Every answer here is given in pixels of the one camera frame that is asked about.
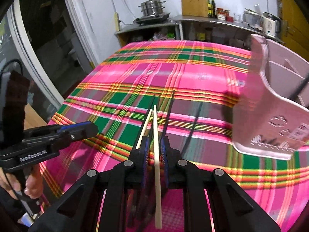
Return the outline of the person's left hand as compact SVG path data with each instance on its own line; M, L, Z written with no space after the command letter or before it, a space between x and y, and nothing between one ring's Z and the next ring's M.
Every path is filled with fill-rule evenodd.
M17 199L14 191L21 191L21 184L17 178L10 174L4 173L1 168L1 187L14 199ZM25 183L24 193L31 199L39 198L43 193L43 178L40 173L40 166L34 165L32 171Z

